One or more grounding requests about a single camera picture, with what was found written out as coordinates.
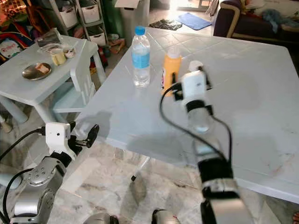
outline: green container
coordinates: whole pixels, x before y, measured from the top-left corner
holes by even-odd
[[[114,5],[117,0],[102,0],[103,5],[103,17],[105,22],[106,31],[108,34],[118,34],[120,38],[123,38],[123,22],[121,17],[121,11],[119,8],[115,8]]]

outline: plastic chair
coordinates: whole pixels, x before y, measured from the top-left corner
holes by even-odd
[[[74,61],[74,68],[70,71],[72,82],[61,85],[55,91],[53,99],[52,110],[60,122],[65,122],[60,113],[81,112],[95,94],[95,87],[90,77],[90,57],[86,40],[76,54],[76,58],[72,60],[77,61]]]

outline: bottle label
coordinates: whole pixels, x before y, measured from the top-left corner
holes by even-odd
[[[133,65],[135,68],[144,69],[150,64],[150,53],[140,55],[132,52]]]
[[[165,80],[165,68],[162,68],[162,80],[161,80],[161,88],[164,89],[164,80]]]

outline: yellow bottle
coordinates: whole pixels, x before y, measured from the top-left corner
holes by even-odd
[[[177,46],[171,47],[164,58],[164,66],[162,69],[162,94],[172,86],[173,78],[175,77],[175,82],[178,81],[178,71],[182,62],[182,57],[180,55],[180,50]]]

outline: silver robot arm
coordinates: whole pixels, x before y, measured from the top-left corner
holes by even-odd
[[[207,73],[199,61],[192,61],[190,73],[181,78],[180,84],[172,86],[175,100],[181,100],[188,116],[188,130],[203,141],[193,138],[194,155],[199,168],[202,194],[203,224],[253,224],[252,216],[240,198],[230,162],[221,153],[221,145],[214,136],[213,108],[209,104],[206,91],[212,88]],[[161,115],[167,121],[160,108]],[[156,210],[152,224],[178,224],[176,217],[165,210]]]
[[[78,141],[76,136],[71,135],[74,127],[75,123],[46,124],[45,135],[50,156],[44,157],[28,173],[26,187],[17,199],[10,223],[47,223],[67,166],[77,157],[82,146],[91,147],[99,132],[99,126],[95,125],[85,140]]]

